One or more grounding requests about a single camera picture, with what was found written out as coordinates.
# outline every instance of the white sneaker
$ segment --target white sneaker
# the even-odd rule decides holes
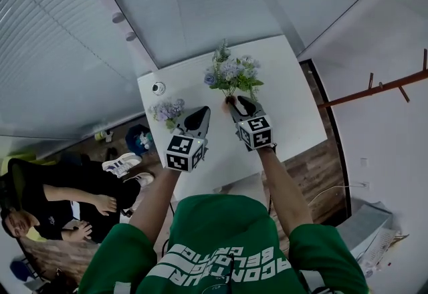
[[[118,178],[128,174],[128,171],[139,164],[142,161],[142,158],[137,156],[133,152],[129,152],[119,156],[113,161],[105,161],[102,163],[102,169],[105,172],[111,172],[116,175]]]
[[[154,177],[152,174],[149,174],[149,173],[140,173],[140,174],[137,174],[136,176],[133,176],[132,178],[127,179],[126,181],[129,181],[131,179],[137,180],[141,186],[140,192],[138,193],[138,196],[136,197],[135,202],[131,207],[131,209],[135,212],[138,206],[140,206],[140,203],[142,202],[146,194],[145,188],[153,182]]]

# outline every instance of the man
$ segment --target man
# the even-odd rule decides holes
[[[110,231],[79,293],[368,293],[336,229],[313,224],[302,193],[271,148],[257,152],[290,238],[290,261],[264,205],[245,196],[206,194],[179,203],[169,251],[156,263],[153,245],[180,175],[165,169],[129,225]]]
[[[119,223],[120,209],[130,208],[143,182],[152,176],[144,173],[123,182],[104,172],[99,162],[85,166],[73,164],[40,166],[12,160],[11,172],[26,178],[20,207],[1,211],[2,225],[12,237],[27,235],[34,227],[46,239],[71,242],[92,239],[101,243],[110,229]],[[75,217],[72,202],[79,203]],[[81,220],[74,230],[64,226],[74,218]]]

